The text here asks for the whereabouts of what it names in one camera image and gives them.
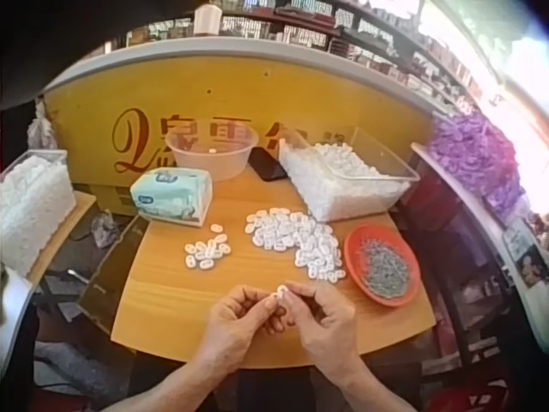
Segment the heap of metal pins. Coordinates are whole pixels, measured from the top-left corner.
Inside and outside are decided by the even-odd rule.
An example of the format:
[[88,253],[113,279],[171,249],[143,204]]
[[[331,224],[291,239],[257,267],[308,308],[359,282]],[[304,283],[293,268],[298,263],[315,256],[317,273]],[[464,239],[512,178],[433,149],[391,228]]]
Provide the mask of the heap of metal pins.
[[405,295],[411,282],[410,266],[389,243],[364,240],[357,256],[362,264],[360,278],[367,289],[390,300]]

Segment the clear plastic bin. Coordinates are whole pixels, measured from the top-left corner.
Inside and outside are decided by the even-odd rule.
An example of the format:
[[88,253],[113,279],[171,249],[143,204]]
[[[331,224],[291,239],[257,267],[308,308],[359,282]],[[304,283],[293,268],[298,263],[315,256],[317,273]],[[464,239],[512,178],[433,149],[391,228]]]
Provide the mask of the clear plastic bin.
[[279,137],[279,162],[320,222],[386,213],[419,182],[404,160],[358,127],[309,142],[282,125]]

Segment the translucent plastic bowl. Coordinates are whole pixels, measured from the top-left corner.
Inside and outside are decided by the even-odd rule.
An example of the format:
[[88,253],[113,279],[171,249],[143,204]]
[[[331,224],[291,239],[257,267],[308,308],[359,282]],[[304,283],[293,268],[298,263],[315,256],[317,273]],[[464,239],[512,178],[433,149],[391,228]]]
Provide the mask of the translucent plastic bowl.
[[177,128],[166,135],[178,167],[209,172],[214,182],[233,179],[244,171],[258,134],[243,124],[207,126],[191,133]]

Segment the black phone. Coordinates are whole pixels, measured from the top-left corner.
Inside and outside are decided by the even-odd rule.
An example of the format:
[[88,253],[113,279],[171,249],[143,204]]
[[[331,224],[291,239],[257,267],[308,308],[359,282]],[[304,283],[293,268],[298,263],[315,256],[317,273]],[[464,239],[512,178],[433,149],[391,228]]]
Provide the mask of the black phone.
[[287,173],[280,162],[265,148],[254,147],[250,152],[248,164],[264,182],[274,182],[287,178]]

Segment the person's right hand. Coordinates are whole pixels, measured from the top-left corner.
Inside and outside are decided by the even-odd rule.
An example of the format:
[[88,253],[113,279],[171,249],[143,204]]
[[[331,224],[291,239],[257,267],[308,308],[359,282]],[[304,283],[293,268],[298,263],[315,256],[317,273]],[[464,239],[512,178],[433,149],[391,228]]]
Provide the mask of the person's right hand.
[[335,385],[343,385],[364,363],[359,357],[356,310],[336,287],[325,283],[286,282],[282,303],[305,352]]

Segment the small cluster of white parts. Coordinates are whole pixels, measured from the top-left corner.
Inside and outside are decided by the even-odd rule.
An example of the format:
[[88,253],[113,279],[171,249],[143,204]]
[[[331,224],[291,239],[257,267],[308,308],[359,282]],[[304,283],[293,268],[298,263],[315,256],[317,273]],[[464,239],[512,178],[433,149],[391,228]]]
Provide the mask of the small cluster of white parts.
[[214,223],[209,228],[212,236],[184,245],[184,264],[190,270],[211,270],[222,258],[232,253],[224,227]]

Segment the teal tissue pack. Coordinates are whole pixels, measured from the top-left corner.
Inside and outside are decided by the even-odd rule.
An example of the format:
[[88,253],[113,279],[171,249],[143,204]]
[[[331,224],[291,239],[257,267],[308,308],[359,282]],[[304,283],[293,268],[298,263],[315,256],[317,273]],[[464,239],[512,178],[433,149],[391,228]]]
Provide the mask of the teal tissue pack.
[[130,187],[139,215],[158,221],[201,227],[213,198],[209,172],[160,167],[142,174]]

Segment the yellow printed board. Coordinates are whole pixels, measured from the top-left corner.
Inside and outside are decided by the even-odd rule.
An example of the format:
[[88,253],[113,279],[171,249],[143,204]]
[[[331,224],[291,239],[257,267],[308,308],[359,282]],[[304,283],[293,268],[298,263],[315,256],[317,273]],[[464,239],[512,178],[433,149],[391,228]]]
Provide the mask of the yellow printed board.
[[135,212],[136,178],[173,163],[164,138],[180,125],[214,119],[214,135],[228,136],[244,123],[266,147],[279,124],[314,140],[358,127],[402,158],[431,136],[429,110],[321,70],[258,58],[126,64],[48,90],[45,108],[76,188],[122,215]]

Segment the crumpled grey paper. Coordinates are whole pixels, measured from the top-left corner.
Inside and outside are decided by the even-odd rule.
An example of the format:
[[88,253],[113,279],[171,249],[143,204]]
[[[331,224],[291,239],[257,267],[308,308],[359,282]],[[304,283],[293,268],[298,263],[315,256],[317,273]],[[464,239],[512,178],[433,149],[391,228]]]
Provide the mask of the crumpled grey paper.
[[91,222],[90,232],[98,248],[105,249],[112,245],[119,235],[118,224],[112,212],[107,209],[96,215]]

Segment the person's left hand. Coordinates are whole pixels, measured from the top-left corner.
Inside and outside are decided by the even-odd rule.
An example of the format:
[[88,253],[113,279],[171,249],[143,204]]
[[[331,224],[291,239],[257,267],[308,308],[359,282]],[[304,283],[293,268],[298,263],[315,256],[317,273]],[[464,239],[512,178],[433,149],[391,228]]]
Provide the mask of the person's left hand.
[[282,308],[275,294],[237,286],[215,303],[192,364],[209,377],[225,377],[239,369],[257,332],[282,332]]

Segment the large pile of white parts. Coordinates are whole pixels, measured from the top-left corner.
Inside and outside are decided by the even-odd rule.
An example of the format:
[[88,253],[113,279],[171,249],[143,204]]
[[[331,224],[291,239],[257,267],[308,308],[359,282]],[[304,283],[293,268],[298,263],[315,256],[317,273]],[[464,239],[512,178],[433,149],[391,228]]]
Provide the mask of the large pile of white parts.
[[293,251],[294,265],[309,279],[336,284],[347,276],[333,228],[303,212],[260,209],[246,216],[244,232],[265,251]]

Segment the heap of white pieces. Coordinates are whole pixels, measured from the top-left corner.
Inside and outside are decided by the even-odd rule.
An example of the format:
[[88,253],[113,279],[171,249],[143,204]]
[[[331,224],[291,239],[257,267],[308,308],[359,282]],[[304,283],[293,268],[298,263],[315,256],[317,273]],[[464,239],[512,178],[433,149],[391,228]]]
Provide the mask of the heap of white pieces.
[[280,143],[279,161],[311,215],[320,222],[387,212],[419,180],[410,167],[380,173],[346,143]]

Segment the shelves of goods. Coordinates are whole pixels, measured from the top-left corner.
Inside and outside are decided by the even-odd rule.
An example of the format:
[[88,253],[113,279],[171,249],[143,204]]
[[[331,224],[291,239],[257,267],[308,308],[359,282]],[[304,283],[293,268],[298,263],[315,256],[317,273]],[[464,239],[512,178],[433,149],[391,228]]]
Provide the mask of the shelves of goods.
[[478,83],[447,45],[420,32],[419,7],[400,17],[371,0],[209,1],[222,11],[222,35],[318,49],[391,76],[451,113],[479,108]]

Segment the orange plastic dish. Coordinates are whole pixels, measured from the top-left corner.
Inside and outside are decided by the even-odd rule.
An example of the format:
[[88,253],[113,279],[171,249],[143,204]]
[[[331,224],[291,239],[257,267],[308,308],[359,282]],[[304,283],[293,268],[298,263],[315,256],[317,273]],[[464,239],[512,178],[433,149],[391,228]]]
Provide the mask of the orange plastic dish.
[[406,241],[388,227],[356,227],[344,240],[343,256],[356,285],[382,306],[404,306],[419,291],[419,263]]

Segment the clear box of white parts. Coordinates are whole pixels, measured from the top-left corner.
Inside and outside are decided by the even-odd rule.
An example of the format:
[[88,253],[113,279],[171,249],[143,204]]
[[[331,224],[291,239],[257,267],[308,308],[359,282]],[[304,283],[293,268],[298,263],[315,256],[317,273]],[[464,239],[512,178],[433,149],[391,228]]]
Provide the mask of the clear box of white parts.
[[76,206],[61,149],[28,150],[0,175],[0,262],[27,277]]

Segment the wooden side table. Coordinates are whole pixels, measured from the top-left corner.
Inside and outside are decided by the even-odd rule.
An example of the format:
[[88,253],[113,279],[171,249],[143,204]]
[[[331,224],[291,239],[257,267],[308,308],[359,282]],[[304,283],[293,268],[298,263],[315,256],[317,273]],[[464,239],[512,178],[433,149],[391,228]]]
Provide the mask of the wooden side table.
[[96,196],[80,191],[75,191],[76,206],[67,215],[57,231],[51,236],[45,248],[38,255],[27,281],[35,288],[39,285],[42,277],[48,269],[51,261],[69,237],[73,229],[80,222],[83,216],[96,203]]

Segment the heap of purple parts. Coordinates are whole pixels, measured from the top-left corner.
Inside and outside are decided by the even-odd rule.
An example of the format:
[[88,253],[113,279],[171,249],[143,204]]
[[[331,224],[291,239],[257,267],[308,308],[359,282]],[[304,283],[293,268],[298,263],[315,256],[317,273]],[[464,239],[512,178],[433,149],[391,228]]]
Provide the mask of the heap of purple parts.
[[513,143],[481,112],[453,117],[434,113],[428,152],[502,220],[525,193]]

